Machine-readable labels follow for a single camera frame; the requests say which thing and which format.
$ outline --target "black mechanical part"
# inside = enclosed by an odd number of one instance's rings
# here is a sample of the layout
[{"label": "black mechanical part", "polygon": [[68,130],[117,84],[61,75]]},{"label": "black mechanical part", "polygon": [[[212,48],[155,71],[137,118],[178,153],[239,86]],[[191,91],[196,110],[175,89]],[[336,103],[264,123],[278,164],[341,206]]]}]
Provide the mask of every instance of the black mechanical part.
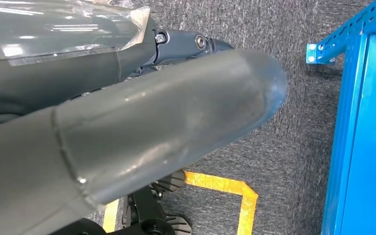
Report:
[{"label": "black mechanical part", "polygon": [[177,64],[189,59],[216,54],[224,50],[234,49],[230,44],[205,37],[194,31],[156,29],[156,55],[139,67],[130,76],[137,77],[156,71],[155,66]]},{"label": "black mechanical part", "polygon": [[96,222],[82,218],[50,235],[106,235],[106,232]]}]

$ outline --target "gray plastic tube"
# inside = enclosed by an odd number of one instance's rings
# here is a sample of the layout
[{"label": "gray plastic tube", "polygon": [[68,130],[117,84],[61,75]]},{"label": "gray plastic tube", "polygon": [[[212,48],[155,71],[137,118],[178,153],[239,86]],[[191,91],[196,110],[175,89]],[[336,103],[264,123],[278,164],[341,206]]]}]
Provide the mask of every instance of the gray plastic tube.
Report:
[{"label": "gray plastic tube", "polygon": [[0,235],[49,234],[264,124],[277,61],[229,51],[0,124]]}]

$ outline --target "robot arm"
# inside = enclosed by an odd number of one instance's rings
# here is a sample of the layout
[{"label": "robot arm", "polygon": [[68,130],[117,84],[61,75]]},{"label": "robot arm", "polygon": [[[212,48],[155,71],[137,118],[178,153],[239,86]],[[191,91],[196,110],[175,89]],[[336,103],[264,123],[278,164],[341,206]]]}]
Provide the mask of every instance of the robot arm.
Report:
[{"label": "robot arm", "polygon": [[277,61],[234,50],[69,100],[155,65],[153,38],[71,60],[0,60],[0,235],[56,231],[261,126],[284,101]]}]

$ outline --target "gray carpet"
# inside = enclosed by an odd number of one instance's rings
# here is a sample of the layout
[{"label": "gray carpet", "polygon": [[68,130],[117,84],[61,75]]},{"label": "gray carpet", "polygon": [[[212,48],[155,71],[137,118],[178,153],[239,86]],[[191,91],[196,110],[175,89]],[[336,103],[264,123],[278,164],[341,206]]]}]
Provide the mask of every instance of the gray carpet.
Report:
[{"label": "gray carpet", "polygon": [[[289,95],[261,129],[187,167],[245,181],[259,194],[254,235],[320,234],[342,70],[305,64],[317,42],[368,0],[134,0],[161,27],[195,30],[266,51],[288,73]],[[163,201],[194,235],[234,235],[240,196],[186,187]]]}]

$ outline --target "blue shelf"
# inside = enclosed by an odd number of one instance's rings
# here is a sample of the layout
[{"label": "blue shelf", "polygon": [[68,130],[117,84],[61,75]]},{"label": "blue shelf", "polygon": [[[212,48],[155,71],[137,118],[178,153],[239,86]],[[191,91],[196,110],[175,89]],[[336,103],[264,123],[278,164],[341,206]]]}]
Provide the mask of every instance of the blue shelf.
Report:
[{"label": "blue shelf", "polygon": [[308,64],[330,64],[335,57],[345,52],[354,37],[376,33],[376,1],[347,21],[335,32],[317,44],[308,44]]},{"label": "blue shelf", "polygon": [[321,234],[376,234],[376,1],[324,40],[308,64],[345,53]]}]

